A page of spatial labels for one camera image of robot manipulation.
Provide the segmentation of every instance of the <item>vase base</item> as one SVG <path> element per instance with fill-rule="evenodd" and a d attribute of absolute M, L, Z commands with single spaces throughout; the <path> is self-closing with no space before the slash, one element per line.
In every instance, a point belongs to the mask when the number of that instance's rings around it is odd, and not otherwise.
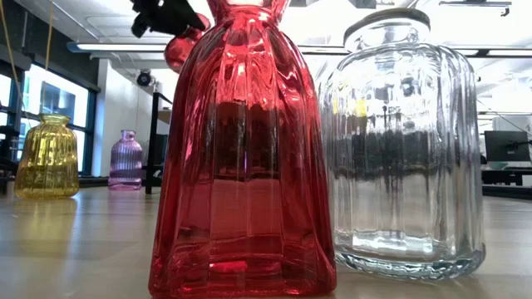
<path fill-rule="evenodd" d="M 364 257 L 346 252 L 336 252 L 336 261 L 361 272 L 399 279 L 454 278 L 476 270 L 485 258 L 485 250 L 475 250 L 467 256 L 451 261 L 397 262 L 386 259 Z"/>
<path fill-rule="evenodd" d="M 139 190 L 141 187 L 138 183 L 128 184 L 128 183 L 121 183 L 121 184 L 113 184 L 109 185 L 109 190 L 111 191 L 135 191 Z"/>
<path fill-rule="evenodd" d="M 335 287 L 334 272 L 317 262 L 314 244 L 283 244 L 281 236 L 217 240 L 174 252 L 164 272 L 152 269 L 166 276 L 150 283 L 155 299 L 324 295 Z"/>

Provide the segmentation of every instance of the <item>table surface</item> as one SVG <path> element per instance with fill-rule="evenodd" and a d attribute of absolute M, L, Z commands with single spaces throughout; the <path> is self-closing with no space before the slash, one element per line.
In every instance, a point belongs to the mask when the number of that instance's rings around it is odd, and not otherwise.
<path fill-rule="evenodd" d="M 0 298 L 149 299 L 158 201 L 107 188 L 69 200 L 0 197 Z M 485 240 L 470 277 L 401 282 L 340 267 L 337 290 L 321 298 L 532 298 L 532 201 L 485 198 Z"/>

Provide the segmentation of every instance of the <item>jar base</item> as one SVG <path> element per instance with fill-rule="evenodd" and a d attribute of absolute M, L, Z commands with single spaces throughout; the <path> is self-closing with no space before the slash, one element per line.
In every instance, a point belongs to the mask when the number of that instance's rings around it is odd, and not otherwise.
<path fill-rule="evenodd" d="M 109 185 L 109 190 L 111 191 L 135 191 L 139 190 L 141 187 L 138 183 L 121 183 Z"/>
<path fill-rule="evenodd" d="M 485 250 L 475 250 L 456 260 L 437 262 L 396 262 L 338 251 L 335 258 L 336 262 L 351 269 L 384 277 L 438 280 L 472 273 L 484 261 Z"/>

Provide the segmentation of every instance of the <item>glass vase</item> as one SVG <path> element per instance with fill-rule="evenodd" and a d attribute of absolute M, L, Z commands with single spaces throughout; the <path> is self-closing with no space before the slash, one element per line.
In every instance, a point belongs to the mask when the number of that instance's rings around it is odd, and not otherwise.
<path fill-rule="evenodd" d="M 336 286 L 318 102 L 278 30 L 287 0 L 209 0 L 183 66 L 150 272 L 154 298 L 317 295 Z"/>
<path fill-rule="evenodd" d="M 204 32 L 206 32 L 210 28 L 209 19 L 201 13 L 198 13 L 197 15 L 205 25 Z M 204 35 L 204 32 L 194 27 L 189 27 L 185 33 L 178 37 L 174 37 L 168 45 L 166 45 L 166 64 L 172 71 L 175 71 L 178 74 L 181 73 L 181 67 L 183 67 L 186 58 L 189 56 L 192 48 L 198 40 Z"/>
<path fill-rule="evenodd" d="M 111 148 L 109 189 L 138 190 L 142 186 L 142 148 L 134 130 L 122 130 L 122 137 Z"/>
<path fill-rule="evenodd" d="M 23 199 L 69 198 L 79 190 L 77 143 L 70 117 L 40 114 L 27 132 L 18 165 L 15 194 Z"/>
<path fill-rule="evenodd" d="M 440 279 L 485 257 L 474 72 L 429 24 L 362 19 L 320 93 L 336 257 L 364 272 Z"/>

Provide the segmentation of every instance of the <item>pink glass vase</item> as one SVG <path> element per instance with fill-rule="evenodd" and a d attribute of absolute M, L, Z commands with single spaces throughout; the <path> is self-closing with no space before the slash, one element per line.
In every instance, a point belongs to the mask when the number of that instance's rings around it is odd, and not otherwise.
<path fill-rule="evenodd" d="M 209 19 L 198 13 L 199 19 L 205 25 L 205 30 L 209 30 L 210 22 Z M 203 36 L 204 32 L 198 30 L 194 27 L 189 27 L 185 33 L 178 37 L 174 37 L 165 49 L 165 59 L 168 67 L 175 71 L 176 73 L 181 73 L 181 67 L 185 63 L 186 58 L 189 56 L 190 51 L 198 42 L 198 40 Z"/>
<path fill-rule="evenodd" d="M 177 85 L 150 293 L 328 293 L 336 269 L 318 102 L 278 30 L 287 0 L 226 1 L 209 0 L 216 26 Z"/>
<path fill-rule="evenodd" d="M 142 148 L 134 130 L 122 130 L 122 137 L 111 148 L 109 189 L 138 190 L 142 186 Z"/>

